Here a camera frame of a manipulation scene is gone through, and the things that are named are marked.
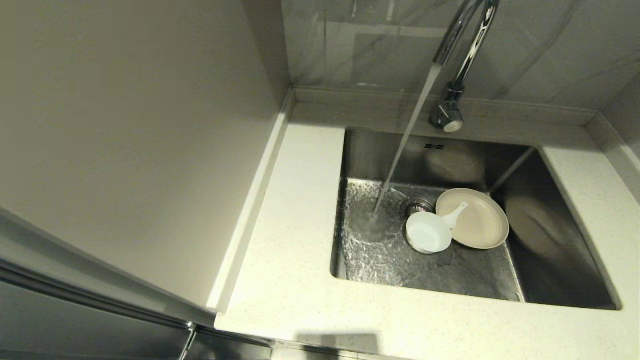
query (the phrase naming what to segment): chrome faucet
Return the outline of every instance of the chrome faucet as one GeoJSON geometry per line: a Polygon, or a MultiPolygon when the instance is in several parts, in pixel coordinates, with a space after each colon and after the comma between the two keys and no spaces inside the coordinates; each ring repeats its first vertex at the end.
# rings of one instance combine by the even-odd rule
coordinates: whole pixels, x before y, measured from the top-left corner
{"type": "Polygon", "coordinates": [[[456,47],[456,44],[460,40],[462,33],[469,24],[469,21],[474,16],[480,5],[484,3],[484,10],[480,25],[476,30],[476,36],[474,37],[471,46],[469,47],[467,57],[464,59],[460,68],[456,74],[456,78],[447,84],[447,88],[442,94],[441,100],[437,106],[431,112],[429,122],[431,125],[444,129],[444,131],[451,133],[458,131],[465,124],[462,119],[462,113],[458,108],[458,102],[465,91],[465,78],[469,73],[471,65],[474,63],[478,50],[484,41],[484,37],[489,32],[489,27],[495,17],[495,12],[498,10],[499,0],[465,0],[458,8],[456,16],[453,18],[449,29],[445,34],[436,56],[433,58],[433,62],[442,66],[446,65],[451,57],[451,53],[456,47]]]}

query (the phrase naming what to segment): beige plate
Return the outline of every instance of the beige plate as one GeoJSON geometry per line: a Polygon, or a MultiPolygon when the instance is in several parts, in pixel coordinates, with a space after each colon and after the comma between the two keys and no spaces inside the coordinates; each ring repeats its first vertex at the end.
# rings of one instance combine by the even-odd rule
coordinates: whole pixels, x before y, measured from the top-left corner
{"type": "Polygon", "coordinates": [[[451,230],[453,240],[475,249],[492,249],[507,240],[507,216],[495,201],[481,192],[464,188],[447,190],[438,198],[436,214],[448,215],[463,201],[469,203],[469,207],[451,230]]]}

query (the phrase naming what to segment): countertop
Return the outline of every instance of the countertop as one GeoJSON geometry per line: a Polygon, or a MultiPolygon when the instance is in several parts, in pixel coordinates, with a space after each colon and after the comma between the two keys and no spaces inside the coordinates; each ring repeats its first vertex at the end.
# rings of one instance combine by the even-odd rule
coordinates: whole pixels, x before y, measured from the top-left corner
{"type": "Polygon", "coordinates": [[[334,278],[345,127],[400,133],[392,110],[299,103],[219,330],[408,359],[637,359],[640,206],[582,126],[470,117],[454,135],[536,146],[605,265],[619,311],[334,278]]]}

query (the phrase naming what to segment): refrigerator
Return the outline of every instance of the refrigerator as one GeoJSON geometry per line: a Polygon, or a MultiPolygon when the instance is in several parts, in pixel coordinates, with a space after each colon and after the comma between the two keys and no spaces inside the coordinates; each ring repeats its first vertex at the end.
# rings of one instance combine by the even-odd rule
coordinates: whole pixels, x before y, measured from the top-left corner
{"type": "Polygon", "coordinates": [[[268,341],[119,276],[0,213],[0,359],[270,358],[268,341]]]}

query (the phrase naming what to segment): sink basin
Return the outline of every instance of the sink basin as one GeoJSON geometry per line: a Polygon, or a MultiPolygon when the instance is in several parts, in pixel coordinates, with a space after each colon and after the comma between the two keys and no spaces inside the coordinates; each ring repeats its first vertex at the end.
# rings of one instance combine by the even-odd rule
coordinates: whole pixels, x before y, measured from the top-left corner
{"type": "Polygon", "coordinates": [[[378,212],[401,135],[347,131],[331,272],[340,279],[557,306],[618,309],[588,244],[536,149],[411,136],[378,212]],[[507,241],[413,250],[404,224],[440,194],[470,188],[505,211],[507,241]]]}

